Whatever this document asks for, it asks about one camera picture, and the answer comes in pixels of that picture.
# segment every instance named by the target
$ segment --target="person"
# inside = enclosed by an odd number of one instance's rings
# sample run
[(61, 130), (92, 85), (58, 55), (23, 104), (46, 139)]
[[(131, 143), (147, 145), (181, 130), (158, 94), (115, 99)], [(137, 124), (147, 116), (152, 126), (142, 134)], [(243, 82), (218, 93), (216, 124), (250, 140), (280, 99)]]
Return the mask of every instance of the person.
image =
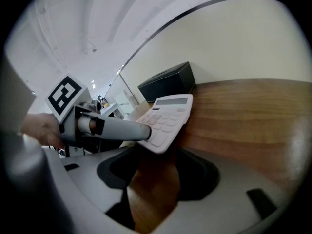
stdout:
[(57, 119), (53, 114), (27, 114), (21, 132), (37, 139), (43, 146), (65, 148), (59, 135)]

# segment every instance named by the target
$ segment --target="black box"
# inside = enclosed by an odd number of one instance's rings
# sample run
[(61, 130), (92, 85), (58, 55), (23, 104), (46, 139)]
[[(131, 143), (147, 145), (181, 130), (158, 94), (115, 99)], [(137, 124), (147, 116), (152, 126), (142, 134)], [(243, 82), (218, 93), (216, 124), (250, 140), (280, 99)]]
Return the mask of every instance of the black box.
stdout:
[(195, 79), (189, 62), (167, 69), (138, 86), (148, 103), (157, 98), (177, 94), (189, 94)]

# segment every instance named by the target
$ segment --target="calculator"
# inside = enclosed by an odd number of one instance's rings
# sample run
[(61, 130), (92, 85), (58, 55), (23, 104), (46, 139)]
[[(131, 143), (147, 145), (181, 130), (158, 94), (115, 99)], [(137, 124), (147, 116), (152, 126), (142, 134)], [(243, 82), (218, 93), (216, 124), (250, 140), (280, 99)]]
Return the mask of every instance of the calculator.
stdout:
[(158, 98), (152, 108), (136, 121), (152, 129), (150, 138), (138, 143), (156, 154), (164, 153), (189, 119), (192, 103), (193, 95), (189, 94)]

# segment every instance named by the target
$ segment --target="calculator display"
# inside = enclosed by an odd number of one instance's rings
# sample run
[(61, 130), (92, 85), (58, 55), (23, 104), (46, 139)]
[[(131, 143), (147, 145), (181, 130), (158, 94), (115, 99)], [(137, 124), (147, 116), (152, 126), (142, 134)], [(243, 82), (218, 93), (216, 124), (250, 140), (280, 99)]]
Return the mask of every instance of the calculator display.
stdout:
[(159, 100), (156, 105), (179, 105), (186, 104), (187, 98), (179, 98), (179, 99), (163, 99)]

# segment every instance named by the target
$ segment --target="wooden table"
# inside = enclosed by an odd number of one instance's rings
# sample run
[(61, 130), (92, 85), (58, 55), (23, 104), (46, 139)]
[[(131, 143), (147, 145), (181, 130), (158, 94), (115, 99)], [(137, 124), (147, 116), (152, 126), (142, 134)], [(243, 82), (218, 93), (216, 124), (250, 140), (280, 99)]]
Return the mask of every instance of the wooden table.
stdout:
[[(238, 160), (289, 194), (300, 185), (311, 157), (312, 84), (245, 79), (197, 85), (191, 116), (163, 155), (143, 152), (128, 187), (136, 231), (150, 233), (176, 206), (176, 146)], [(127, 118), (149, 109), (140, 105)]]

